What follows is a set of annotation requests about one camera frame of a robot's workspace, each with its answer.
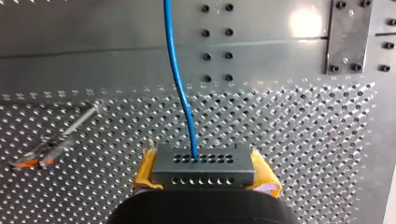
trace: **perforated metal block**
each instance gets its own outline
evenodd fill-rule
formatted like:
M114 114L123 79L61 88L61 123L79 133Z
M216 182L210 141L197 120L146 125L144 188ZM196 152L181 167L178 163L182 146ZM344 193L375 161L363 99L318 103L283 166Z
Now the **perforated metal block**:
M349 223L373 86L303 82L191 95L199 148L257 147L302 223ZM70 125L83 105L1 104L0 223L104 223L129 197L148 137L189 145L176 95L115 99L74 133L75 146L52 169L9 169L40 134Z
M193 159L185 149L160 146L152 179L165 189L242 188L254 181L248 147L200 148Z

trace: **gray metal wall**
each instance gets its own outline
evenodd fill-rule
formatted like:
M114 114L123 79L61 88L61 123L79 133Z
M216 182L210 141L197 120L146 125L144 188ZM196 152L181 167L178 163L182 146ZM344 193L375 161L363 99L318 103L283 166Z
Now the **gray metal wall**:
M162 1L3 2L0 223L103 223L128 197L147 136L189 143ZM363 74L325 76L330 1L174 0L200 147L258 147L302 223L381 223L396 161L396 49L382 48L396 42L384 35L396 33L387 25L395 12L396 2L374 0ZM10 171L40 134L64 129L98 98L111 104L55 167Z

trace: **perforated metal panel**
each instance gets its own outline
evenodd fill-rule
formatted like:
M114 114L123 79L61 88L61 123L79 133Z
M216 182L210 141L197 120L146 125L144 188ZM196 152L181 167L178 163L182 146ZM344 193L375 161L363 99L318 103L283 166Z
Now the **perforated metal panel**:
M348 223L373 86L307 83L194 95L199 147L258 147L301 221ZM189 143L175 95L112 100L75 133L75 147L53 169L9 170L7 163L28 151L37 136L59 132L79 112L75 104L0 107L3 223L103 222L128 197L148 136L175 147Z

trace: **blue wire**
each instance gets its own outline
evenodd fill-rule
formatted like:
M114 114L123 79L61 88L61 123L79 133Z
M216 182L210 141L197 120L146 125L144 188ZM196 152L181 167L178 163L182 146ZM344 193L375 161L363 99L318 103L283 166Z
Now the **blue wire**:
M194 133L194 120L187 101L186 93L183 89L183 81L181 80L180 72L178 71L177 54L175 48L174 28L172 18L172 0L163 0L163 13L165 16L165 32L166 43L168 46L169 61L171 63L172 73L177 87L178 96L181 105L183 106L184 115L186 116L187 125L189 127L190 143L191 143L191 156L198 157L197 142Z

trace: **bolt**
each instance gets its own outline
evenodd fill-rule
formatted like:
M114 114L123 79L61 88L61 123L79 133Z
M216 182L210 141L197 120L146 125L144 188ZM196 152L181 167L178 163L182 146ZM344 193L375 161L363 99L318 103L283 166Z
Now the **bolt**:
M208 31L208 30L203 30L203 31L201 32L201 35L204 36L204 37L209 37L209 36L210 36L210 31Z
M395 48L395 44L390 43L390 42L385 42L385 43L382 45L382 48L384 48L384 49L394 49L394 48Z
M390 26L396 26L396 20L395 20L395 19L389 19L389 20L388 20L388 25L390 25Z
M201 7L201 11L204 12L204 13L208 13L209 10L210 10L210 7L208 5L203 5Z
M337 2L337 3L335 4L335 6L336 6L338 9L343 9L343 8L345 8L345 7L347 6L347 3L346 3L346 2L343 2L343 1L339 1L339 2Z
M209 53L205 53L202 58L205 61L210 61L210 60L212 60L212 55L210 55Z
M226 59L232 59L233 58L233 54L231 52L225 52L224 53L224 58Z
M385 65L385 64L379 65L378 68L379 68L379 71L381 71L381 72L388 72L388 71L390 71L390 66Z
M330 71L332 72L338 72L340 71L340 67L338 67L337 65L330 65Z
M225 75L225 80L226 81L233 81L233 76L230 74Z
M204 81L205 82L211 82L212 81L212 77L210 75L205 75L204 76Z
M226 11L233 11L233 4L227 4L227 5L225 5L225 10L226 10Z
M361 7L369 7L371 5L371 1L363 0L361 1Z
M233 29L227 28L227 29L225 30L225 34L226 34L227 36L232 36L232 35L233 35Z
M361 70L361 65L358 63L353 63L351 69L355 72L359 72Z

